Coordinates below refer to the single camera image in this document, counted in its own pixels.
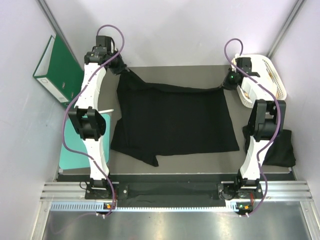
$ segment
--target white wall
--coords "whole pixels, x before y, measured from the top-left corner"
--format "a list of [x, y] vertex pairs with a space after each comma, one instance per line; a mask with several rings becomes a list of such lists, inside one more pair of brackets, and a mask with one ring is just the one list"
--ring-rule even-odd
[[299, 176], [320, 211], [320, 1], [308, 0], [274, 58], [287, 90], [285, 127], [292, 130]]
[[35, 0], [0, 2], [0, 239], [31, 234], [57, 170], [63, 108], [32, 78], [54, 32]]
[[[119, 27], [130, 67], [224, 65], [225, 43], [243, 40], [245, 53], [266, 54], [289, 15], [292, 0], [46, 0], [77, 59], [104, 24]], [[115, 30], [101, 32], [121, 38]], [[229, 53], [239, 51], [232, 43]]]

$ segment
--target metal floor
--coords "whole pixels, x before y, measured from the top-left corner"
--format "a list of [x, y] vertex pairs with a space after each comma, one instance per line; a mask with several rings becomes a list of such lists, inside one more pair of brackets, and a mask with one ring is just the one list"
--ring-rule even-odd
[[87, 215], [60, 234], [82, 212], [51, 211], [44, 240], [310, 240], [299, 202], [266, 202], [250, 218], [232, 212], [115, 212]]
[[[227, 65], [215, 66], [161, 66], [131, 67], [145, 82], [163, 83], [182, 87], [209, 89], [218, 87], [224, 80]], [[107, 72], [102, 81], [98, 100], [100, 111], [114, 109], [111, 118], [111, 139], [121, 110], [117, 99], [119, 76]], [[128, 155], [111, 150], [110, 172], [114, 174], [220, 174], [237, 173], [245, 161], [245, 139], [242, 127], [248, 124], [251, 109], [242, 105], [236, 91], [224, 91], [229, 114], [240, 151], [201, 153], [189, 155], [157, 156], [159, 166], [154, 167]], [[266, 173], [288, 173], [288, 168], [263, 166]], [[88, 168], [64, 170], [68, 174], [90, 174]]]

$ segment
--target white basket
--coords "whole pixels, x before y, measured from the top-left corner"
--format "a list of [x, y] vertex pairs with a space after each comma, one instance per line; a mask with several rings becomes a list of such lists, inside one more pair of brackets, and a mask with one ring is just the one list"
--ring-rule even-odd
[[[241, 57], [251, 58], [252, 61], [254, 61], [257, 58], [262, 59], [262, 61], [265, 64], [266, 71], [268, 72], [268, 74], [271, 77], [272, 81], [276, 84], [277, 95], [278, 95], [277, 99], [278, 100], [285, 100], [287, 98], [287, 91], [285, 89], [285, 86], [282, 83], [275, 66], [273, 65], [273, 63], [271, 62], [271, 60], [269, 58], [267, 58], [266, 56], [263, 56], [263, 55], [259, 55], [259, 54], [241, 55]], [[241, 89], [241, 87], [238, 86], [236, 88], [236, 90], [237, 90], [237, 92], [239, 94], [239, 97], [241, 99], [242, 104], [244, 106], [246, 106], [247, 108], [252, 109], [254, 107], [254, 105], [253, 105], [252, 101], [245, 96], [245, 93]]]

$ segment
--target turquoise board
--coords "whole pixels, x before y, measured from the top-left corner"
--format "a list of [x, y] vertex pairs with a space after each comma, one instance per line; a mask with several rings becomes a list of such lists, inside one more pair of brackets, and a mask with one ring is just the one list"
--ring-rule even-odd
[[[110, 115], [107, 113], [103, 113], [101, 115], [103, 116], [106, 124], [105, 134], [103, 135], [103, 149], [104, 149], [105, 162], [107, 163], [109, 160], [109, 150], [110, 150]], [[66, 145], [69, 148], [80, 151], [80, 152], [85, 152], [85, 153], [87, 152], [83, 140], [76, 133], [70, 119], [66, 121], [64, 137], [65, 137]], [[89, 164], [88, 157], [82, 154], [70, 152], [62, 145], [59, 166], [61, 169], [67, 170], [67, 169], [89, 168], [90, 164]]]

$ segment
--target black cloth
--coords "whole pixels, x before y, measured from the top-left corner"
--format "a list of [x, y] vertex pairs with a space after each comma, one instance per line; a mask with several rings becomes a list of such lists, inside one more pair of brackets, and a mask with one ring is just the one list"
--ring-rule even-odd
[[239, 150], [222, 88], [146, 83], [125, 71], [117, 96], [122, 118], [115, 127], [112, 150], [155, 167], [156, 155]]
[[[248, 126], [244, 126], [242, 128], [242, 133], [245, 138], [244, 149], [245, 153], [247, 153], [250, 145]], [[291, 143], [291, 135], [292, 132], [290, 130], [282, 130], [282, 133], [275, 138], [273, 144], [266, 152], [262, 165], [272, 165], [287, 168], [296, 165], [294, 147]]]

